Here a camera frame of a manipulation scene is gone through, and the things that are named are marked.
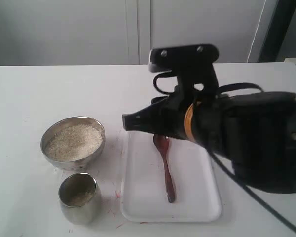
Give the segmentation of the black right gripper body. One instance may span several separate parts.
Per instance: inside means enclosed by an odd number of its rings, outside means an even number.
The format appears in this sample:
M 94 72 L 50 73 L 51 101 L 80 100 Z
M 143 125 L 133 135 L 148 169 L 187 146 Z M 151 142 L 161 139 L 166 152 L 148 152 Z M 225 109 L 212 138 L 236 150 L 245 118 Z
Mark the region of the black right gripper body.
M 191 110 L 193 96 L 161 96 L 151 100 L 154 107 L 151 134 L 194 141 L 194 135 L 187 125 L 187 112 Z

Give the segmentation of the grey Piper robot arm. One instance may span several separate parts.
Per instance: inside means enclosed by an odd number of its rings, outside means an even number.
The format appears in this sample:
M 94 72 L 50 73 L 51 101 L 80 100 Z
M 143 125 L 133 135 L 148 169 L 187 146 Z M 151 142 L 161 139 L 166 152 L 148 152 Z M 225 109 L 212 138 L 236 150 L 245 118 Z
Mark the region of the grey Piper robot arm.
M 231 161 L 241 183 L 269 193 L 296 193 L 296 94 L 158 97 L 122 116 L 127 131 L 189 140 Z

